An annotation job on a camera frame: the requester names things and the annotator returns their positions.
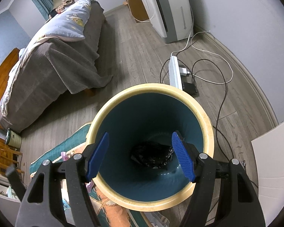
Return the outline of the small wooden stool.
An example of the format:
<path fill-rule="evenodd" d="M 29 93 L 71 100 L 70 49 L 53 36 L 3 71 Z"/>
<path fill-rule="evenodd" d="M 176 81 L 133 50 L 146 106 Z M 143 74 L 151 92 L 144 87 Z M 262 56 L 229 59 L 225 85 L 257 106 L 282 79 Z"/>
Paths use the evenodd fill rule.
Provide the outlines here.
<path fill-rule="evenodd" d="M 23 154 L 16 148 L 5 144 L 5 140 L 0 138 L 0 174 L 5 176 L 6 170 L 9 166 L 14 165 L 20 174 L 24 174 L 21 169 Z"/>

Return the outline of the black power adapter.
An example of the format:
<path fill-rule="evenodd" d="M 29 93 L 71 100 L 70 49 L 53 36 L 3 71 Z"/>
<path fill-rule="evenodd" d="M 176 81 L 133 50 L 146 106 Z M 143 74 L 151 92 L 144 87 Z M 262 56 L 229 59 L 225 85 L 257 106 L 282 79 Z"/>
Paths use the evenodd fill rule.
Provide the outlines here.
<path fill-rule="evenodd" d="M 182 89 L 184 92 L 188 93 L 191 96 L 195 96 L 196 94 L 198 94 L 198 90 L 195 84 L 193 83 L 182 82 Z"/>

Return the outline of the white grey air purifier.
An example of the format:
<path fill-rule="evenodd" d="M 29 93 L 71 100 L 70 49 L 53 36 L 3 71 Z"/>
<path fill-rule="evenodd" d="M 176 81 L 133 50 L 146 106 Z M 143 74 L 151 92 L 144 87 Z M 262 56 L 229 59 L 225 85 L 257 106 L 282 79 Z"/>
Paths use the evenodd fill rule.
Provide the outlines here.
<path fill-rule="evenodd" d="M 193 28 L 189 0 L 142 0 L 150 23 L 165 43 L 188 38 Z"/>

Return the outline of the wooden side cabinet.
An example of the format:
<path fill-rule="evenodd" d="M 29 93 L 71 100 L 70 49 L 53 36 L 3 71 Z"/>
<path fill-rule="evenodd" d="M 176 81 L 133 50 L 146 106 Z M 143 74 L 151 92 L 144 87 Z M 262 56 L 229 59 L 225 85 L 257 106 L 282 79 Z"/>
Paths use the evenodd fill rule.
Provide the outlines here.
<path fill-rule="evenodd" d="M 132 17 L 134 17 L 137 23 L 149 21 L 148 14 L 142 0 L 126 0 L 125 5 L 128 6 Z"/>

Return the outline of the bed with grey cover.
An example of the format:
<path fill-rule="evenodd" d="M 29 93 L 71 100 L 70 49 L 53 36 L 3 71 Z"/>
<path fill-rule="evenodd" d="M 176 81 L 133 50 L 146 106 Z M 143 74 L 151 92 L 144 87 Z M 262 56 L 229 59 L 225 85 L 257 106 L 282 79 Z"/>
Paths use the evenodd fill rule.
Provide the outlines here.
<path fill-rule="evenodd" d="M 111 76 L 99 75 L 95 66 L 104 22 L 104 11 L 95 1 L 84 27 L 85 39 L 64 42 L 51 38 L 34 48 L 25 60 L 18 59 L 0 100 L 2 128 L 19 133 L 61 94 L 102 88 L 111 81 Z"/>

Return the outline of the white power strip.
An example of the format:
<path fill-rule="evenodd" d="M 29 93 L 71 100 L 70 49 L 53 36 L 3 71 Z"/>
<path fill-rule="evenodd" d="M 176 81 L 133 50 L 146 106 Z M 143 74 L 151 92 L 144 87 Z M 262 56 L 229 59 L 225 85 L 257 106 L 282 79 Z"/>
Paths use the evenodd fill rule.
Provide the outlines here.
<path fill-rule="evenodd" d="M 168 70 L 169 70 L 170 85 L 182 90 L 183 89 L 182 80 L 179 71 L 179 63 L 176 56 L 170 57 Z"/>

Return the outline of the white cabinet panel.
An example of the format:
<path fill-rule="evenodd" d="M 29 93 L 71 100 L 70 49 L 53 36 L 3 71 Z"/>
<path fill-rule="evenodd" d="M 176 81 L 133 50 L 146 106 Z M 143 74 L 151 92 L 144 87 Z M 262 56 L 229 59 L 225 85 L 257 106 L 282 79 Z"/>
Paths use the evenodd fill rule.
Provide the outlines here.
<path fill-rule="evenodd" d="M 284 122 L 252 142 L 266 226 L 284 207 Z"/>

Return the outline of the green lidded container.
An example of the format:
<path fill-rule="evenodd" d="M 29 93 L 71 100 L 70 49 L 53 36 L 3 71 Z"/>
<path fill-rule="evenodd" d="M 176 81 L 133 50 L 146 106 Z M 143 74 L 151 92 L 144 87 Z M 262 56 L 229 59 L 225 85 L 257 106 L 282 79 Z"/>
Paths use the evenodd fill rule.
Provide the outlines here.
<path fill-rule="evenodd" d="M 11 147 L 14 147 L 16 149 L 20 149 L 21 143 L 22 143 L 22 138 L 21 138 L 20 135 L 15 133 L 13 130 L 8 128 L 7 132 L 6 132 L 5 143 L 6 143 L 6 145 L 9 145 Z"/>

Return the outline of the yellow rimmed teal trash bin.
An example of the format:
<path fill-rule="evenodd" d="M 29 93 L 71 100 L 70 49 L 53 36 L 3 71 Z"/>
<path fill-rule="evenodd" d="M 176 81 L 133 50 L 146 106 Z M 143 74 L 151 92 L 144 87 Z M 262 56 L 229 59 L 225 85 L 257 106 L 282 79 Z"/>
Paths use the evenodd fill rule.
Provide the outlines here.
<path fill-rule="evenodd" d="M 172 151 L 172 133 L 213 156 L 214 134 L 202 106 L 165 84 L 141 84 L 108 100 L 94 117 L 87 143 L 109 133 L 109 147 L 94 182 L 114 203 L 141 212 L 161 211 L 189 198 L 195 188 Z"/>

